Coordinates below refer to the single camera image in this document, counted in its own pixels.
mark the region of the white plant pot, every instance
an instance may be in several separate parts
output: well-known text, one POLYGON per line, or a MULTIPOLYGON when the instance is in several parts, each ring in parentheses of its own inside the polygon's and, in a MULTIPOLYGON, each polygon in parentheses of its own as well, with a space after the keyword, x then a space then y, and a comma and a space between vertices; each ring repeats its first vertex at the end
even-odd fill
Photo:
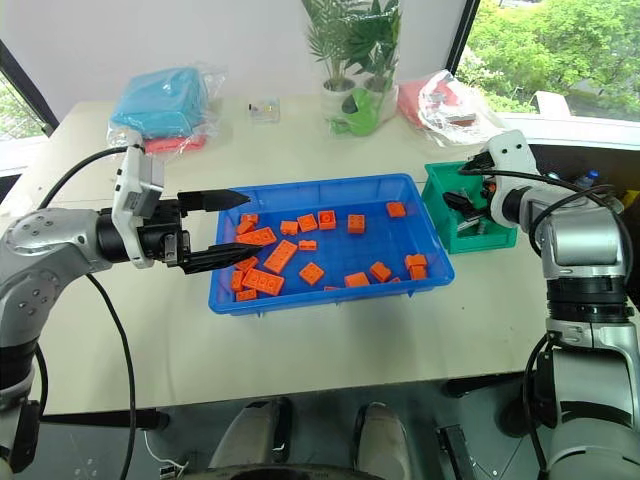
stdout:
POLYGON ((322 85, 322 93, 320 96, 320 108, 322 110, 322 116, 326 120, 332 120, 335 118, 344 117, 342 112, 343 102, 351 95, 356 84, 353 80, 346 80, 350 87, 346 90, 339 92, 329 90, 326 87, 327 82, 322 85))
POLYGON ((383 94, 369 88, 372 80, 373 77, 367 79, 364 82, 364 88, 367 89, 373 101, 376 102, 376 105, 378 105, 379 102, 382 102, 382 105, 380 106, 379 123, 383 123, 396 114, 396 107, 398 105, 398 86, 393 85, 387 93, 383 94))

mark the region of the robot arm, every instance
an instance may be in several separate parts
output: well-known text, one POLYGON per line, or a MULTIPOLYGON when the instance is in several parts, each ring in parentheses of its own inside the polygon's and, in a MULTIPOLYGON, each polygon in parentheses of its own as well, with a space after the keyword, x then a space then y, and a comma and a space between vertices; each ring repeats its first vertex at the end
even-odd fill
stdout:
MULTIPOLYGON (((538 174, 535 166, 522 134, 511 131, 491 139, 465 169, 538 174)), ((492 218, 525 232, 572 194, 530 179, 485 182, 492 218)), ((551 479, 640 478, 640 354, 618 223, 606 207, 580 198, 546 216, 534 234, 549 308, 549 347, 538 355, 534 379, 536 403, 555 428, 546 470, 551 479)))
POLYGON ((192 252, 181 226, 189 211, 224 210, 249 198, 215 190, 159 200, 161 166, 139 147, 127 149, 115 190, 113 209, 45 208, 18 220, 0 238, 0 472, 3 461, 21 471, 35 454, 39 404, 28 401, 32 360, 49 312, 69 283, 124 261, 146 268, 160 260, 187 274, 203 272, 262 248, 231 243, 192 252))

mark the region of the green plastic bin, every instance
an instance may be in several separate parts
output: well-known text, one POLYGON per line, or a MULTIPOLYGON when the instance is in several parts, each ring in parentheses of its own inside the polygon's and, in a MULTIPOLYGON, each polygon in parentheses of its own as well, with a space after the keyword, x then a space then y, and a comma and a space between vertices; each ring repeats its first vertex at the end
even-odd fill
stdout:
POLYGON ((482 177, 464 176, 458 170, 465 162, 436 163, 425 165, 429 178, 422 191, 431 219, 436 226, 440 240, 449 253, 480 252, 496 248, 510 248, 516 244, 517 228, 505 228, 494 222, 487 222, 483 235, 477 235, 471 227, 458 234, 458 224, 464 221, 462 214, 450 209, 442 199, 445 192, 459 192, 464 189, 476 208, 487 205, 482 198, 482 177))

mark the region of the plastic bag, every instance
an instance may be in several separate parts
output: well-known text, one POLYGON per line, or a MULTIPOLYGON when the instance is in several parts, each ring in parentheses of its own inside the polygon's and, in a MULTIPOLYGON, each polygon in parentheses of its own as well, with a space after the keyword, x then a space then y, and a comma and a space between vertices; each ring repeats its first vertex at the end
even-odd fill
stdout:
POLYGON ((506 129, 482 95, 448 70, 401 85, 398 108, 440 146, 484 143, 506 129))
POLYGON ((399 0, 302 0, 332 133, 369 135, 396 112, 399 0))
POLYGON ((116 105, 107 131, 110 146, 142 135, 147 153, 181 154, 218 135, 212 101, 226 74, 215 67, 176 67, 133 77, 116 105))

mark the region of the orange building block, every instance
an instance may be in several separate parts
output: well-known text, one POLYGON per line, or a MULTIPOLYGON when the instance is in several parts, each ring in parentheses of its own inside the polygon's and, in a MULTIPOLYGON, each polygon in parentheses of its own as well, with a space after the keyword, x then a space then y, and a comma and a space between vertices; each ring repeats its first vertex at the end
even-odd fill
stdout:
POLYGON ((256 228, 256 224, 249 220, 243 220, 240 225, 236 227, 236 233, 242 235, 247 232, 253 232, 256 228))
POLYGON ((364 272, 347 275, 346 277, 344 277, 344 284, 347 287, 362 287, 364 285, 371 285, 364 272))
POLYGON ((242 272, 242 270, 235 270, 231 274, 231 290, 234 292, 242 290, 242 277, 244 277, 244 272, 242 272))
POLYGON ((309 262, 306 267, 300 270, 299 275, 305 282, 313 286, 324 276, 324 270, 315 263, 309 262))
POLYGON ((236 235, 236 242, 248 243, 250 245, 271 245, 276 243, 277 238, 273 234, 273 230, 269 227, 254 230, 253 232, 236 235))
POLYGON ((257 213, 243 213, 241 217, 241 221, 243 222, 251 222, 254 225, 258 224, 258 214, 257 213))
POLYGON ((283 220, 280 222, 280 232, 283 235, 297 235, 298 234, 298 222, 290 222, 283 220))
POLYGON ((258 257, 249 257, 246 260, 236 263, 235 267, 238 270, 246 272, 247 270, 255 267, 258 264, 258 257))
POLYGON ((376 262, 371 265, 369 272, 371 272, 371 275, 376 277, 376 280, 380 283, 386 282, 389 280, 389 277, 391 277, 391 270, 389 270, 382 262, 376 262))
POLYGON ((421 265, 416 265, 409 269, 409 275, 411 275, 411 280, 424 280, 427 278, 427 268, 421 265))
POLYGON ((236 293, 236 302, 246 302, 247 300, 255 300, 256 298, 258 298, 258 292, 255 288, 236 293))
POLYGON ((347 231, 349 233, 364 233, 365 221, 364 215, 349 215, 347 223, 347 231))
POLYGON ((411 267, 426 267, 428 264, 427 257, 422 255, 421 253, 416 253, 415 255, 407 255, 404 257, 404 264, 407 267, 407 270, 411 270, 411 267))
POLYGON ((387 203, 387 213, 390 217, 406 217, 407 211, 404 209, 402 202, 389 202, 387 203))
POLYGON ((333 230, 336 228, 336 212, 322 210, 318 212, 318 225, 320 230, 333 230))
POLYGON ((316 217, 313 216, 313 213, 298 217, 298 223, 300 224, 301 232, 310 232, 311 230, 318 228, 316 217))
POLYGON ((307 252, 315 252, 318 249, 318 242, 315 240, 300 240, 298 248, 307 252))
POLYGON ((252 268, 242 280, 242 285, 247 288, 255 288, 259 292, 268 293, 269 295, 278 295, 284 285, 284 278, 252 268))
POLYGON ((269 258, 264 261, 265 268, 275 273, 282 272, 282 269, 289 263, 297 249, 298 246, 296 244, 286 240, 281 241, 273 253, 269 255, 269 258))

